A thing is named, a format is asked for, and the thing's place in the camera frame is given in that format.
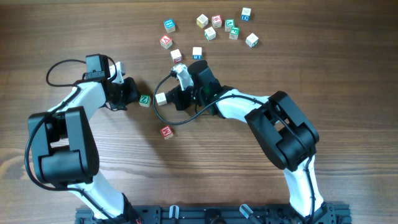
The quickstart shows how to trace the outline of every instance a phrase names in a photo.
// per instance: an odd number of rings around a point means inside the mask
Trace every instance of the wooden table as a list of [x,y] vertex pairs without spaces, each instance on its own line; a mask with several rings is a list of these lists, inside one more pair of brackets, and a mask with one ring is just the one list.
[[[240,21],[242,7],[252,9]],[[286,91],[318,129],[318,186],[328,202],[351,205],[355,223],[398,222],[398,4],[363,1],[185,1],[53,4],[0,7],[1,223],[72,223],[83,203],[47,192],[27,179],[23,154],[27,118],[60,102],[69,88],[52,88],[45,74],[55,62],[106,54],[126,65],[141,93],[151,94],[173,66],[160,46],[163,21],[177,24],[171,50],[193,62],[192,47],[222,85],[252,95]],[[195,19],[221,14],[224,27],[207,41]],[[259,44],[245,43],[255,33]],[[59,66],[54,83],[71,83],[85,67]],[[168,81],[160,91],[177,82]],[[193,110],[162,106],[170,120]],[[261,151],[248,126],[202,116],[164,126],[152,108],[100,109],[90,120],[101,170],[134,205],[262,205],[288,203],[281,170]]]

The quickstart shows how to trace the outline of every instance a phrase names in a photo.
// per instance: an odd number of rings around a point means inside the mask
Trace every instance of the wooden block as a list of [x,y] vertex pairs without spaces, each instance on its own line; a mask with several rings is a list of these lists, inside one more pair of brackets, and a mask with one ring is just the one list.
[[155,95],[156,102],[159,106],[167,104],[166,95],[164,93],[159,93]]
[[258,42],[259,42],[259,38],[254,34],[250,34],[246,38],[246,43],[248,44],[249,47],[254,47]]
[[231,32],[229,33],[229,38],[233,40],[237,40],[239,35],[239,28],[238,27],[232,27]]
[[231,31],[231,28],[235,26],[235,21],[233,19],[225,20],[225,32]]
[[211,24],[214,28],[220,28],[223,25],[223,20],[220,15],[211,18]]
[[172,55],[174,63],[180,62],[182,60],[182,55],[179,49],[171,51],[170,54]]
[[192,58],[201,60],[201,47],[193,47]]
[[165,49],[168,49],[171,45],[173,45],[173,41],[170,37],[164,35],[162,38],[160,38],[160,44]]
[[164,27],[166,28],[167,33],[175,31],[175,24],[172,19],[167,19],[164,21]]
[[200,28],[204,28],[209,23],[209,19],[205,15],[200,15],[197,19],[197,24]]
[[207,40],[213,40],[214,38],[216,38],[216,31],[214,30],[214,28],[209,27],[205,29],[205,37]]
[[162,136],[163,136],[164,139],[168,139],[168,138],[173,137],[173,131],[170,128],[169,125],[167,125],[166,127],[162,128],[160,130],[160,132],[162,133]]
[[249,21],[249,20],[250,20],[250,12],[251,12],[251,9],[249,9],[249,8],[243,8],[243,9],[242,9],[241,20],[243,20],[243,21]]
[[138,102],[139,102],[139,104],[141,106],[149,107],[149,105],[150,105],[150,96],[149,95],[141,95],[139,97],[139,101]]

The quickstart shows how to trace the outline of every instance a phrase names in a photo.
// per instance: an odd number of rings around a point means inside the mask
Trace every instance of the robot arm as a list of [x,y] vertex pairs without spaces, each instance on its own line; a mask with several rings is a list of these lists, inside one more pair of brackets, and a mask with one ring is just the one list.
[[[116,63],[115,69],[114,65],[109,67],[107,61],[105,55],[87,56],[86,79],[77,84],[78,87],[73,87],[65,98],[63,102],[71,99],[68,104],[41,125],[32,143],[32,158],[36,177],[41,183],[50,183],[56,189],[83,190],[103,211],[99,211],[79,192],[71,193],[92,209],[96,219],[106,220],[106,212],[120,220],[131,213],[132,207],[99,171],[100,159],[88,120],[105,103],[109,103],[112,110],[126,110],[126,105],[138,101],[139,92],[131,77],[123,79],[125,71],[121,62]],[[30,116],[30,133],[43,117],[60,105],[49,112]],[[63,138],[68,138],[69,145],[50,145]]]
[[[312,190],[316,199],[314,211],[321,207],[323,198],[318,191],[313,166],[318,133],[286,93],[279,91],[272,96],[252,96],[229,86],[221,86],[204,60],[188,68],[178,64],[173,67],[171,74],[180,81],[180,85],[168,92],[166,99],[174,103],[177,110],[184,110],[192,103],[208,106],[216,102],[208,108],[208,112],[224,119],[238,119],[247,123],[269,160],[284,171],[290,204],[295,211],[304,218],[311,214]],[[231,95],[237,97],[218,101]],[[238,96],[255,99],[266,106]],[[274,125],[279,122],[277,117],[288,120],[288,127],[276,130]],[[300,145],[295,135],[304,146]]]

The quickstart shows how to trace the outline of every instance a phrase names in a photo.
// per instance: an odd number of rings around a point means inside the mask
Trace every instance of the brown table surface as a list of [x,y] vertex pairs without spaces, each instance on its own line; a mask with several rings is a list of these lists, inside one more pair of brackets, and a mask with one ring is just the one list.
[[[251,20],[240,20],[242,7]],[[72,223],[83,203],[68,192],[48,192],[27,179],[27,118],[60,102],[70,88],[52,88],[45,74],[55,62],[106,54],[126,65],[141,93],[151,94],[173,66],[203,47],[222,85],[252,95],[286,91],[318,129],[317,182],[327,202],[351,205],[355,223],[398,222],[398,3],[381,1],[186,1],[53,4],[0,7],[0,222]],[[207,41],[196,18],[221,14],[241,28],[224,27]],[[177,30],[160,46],[163,21]],[[245,44],[250,33],[260,41]],[[81,64],[50,77],[71,83]],[[168,81],[160,91],[177,84]],[[162,106],[170,120],[190,110]],[[153,108],[100,109],[90,120],[101,170],[134,205],[262,205],[288,203],[281,170],[261,151],[248,126],[202,116],[164,126]]]

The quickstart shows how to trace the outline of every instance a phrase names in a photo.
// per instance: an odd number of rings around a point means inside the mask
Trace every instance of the toy block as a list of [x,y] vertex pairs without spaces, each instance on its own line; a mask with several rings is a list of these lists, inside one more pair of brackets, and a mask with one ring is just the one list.
[[213,40],[214,38],[216,38],[216,31],[214,30],[214,28],[209,27],[205,29],[205,37],[207,40]]
[[249,21],[250,20],[250,12],[251,12],[251,9],[243,8],[242,9],[241,20]]
[[149,105],[150,105],[150,96],[149,96],[149,95],[141,95],[141,96],[139,97],[138,103],[139,103],[141,106],[149,107]]
[[197,24],[200,28],[204,28],[209,23],[209,19],[205,15],[200,15],[197,19]]
[[171,45],[173,45],[173,41],[170,37],[164,35],[162,38],[160,38],[160,44],[165,49],[168,49]]
[[239,35],[239,28],[238,27],[232,27],[231,32],[229,33],[229,38],[233,40],[237,40]]
[[213,28],[220,28],[223,25],[223,20],[220,15],[213,16],[211,18],[211,24],[213,25]]
[[246,38],[246,43],[248,44],[249,47],[254,47],[258,42],[259,42],[259,38],[254,34],[250,34]]
[[166,95],[164,93],[159,93],[155,95],[156,102],[159,106],[167,104]]
[[231,28],[235,26],[235,21],[233,19],[225,20],[225,32],[231,31]]
[[182,55],[179,49],[171,51],[170,54],[172,55],[174,63],[180,62],[182,60]]
[[193,47],[192,58],[201,60],[201,47]]
[[166,127],[162,128],[160,130],[160,132],[162,133],[162,136],[163,136],[164,139],[168,139],[168,138],[173,137],[173,131],[170,128],[169,125],[167,125]]
[[175,24],[172,19],[167,19],[164,21],[164,27],[166,28],[167,33],[175,31]]

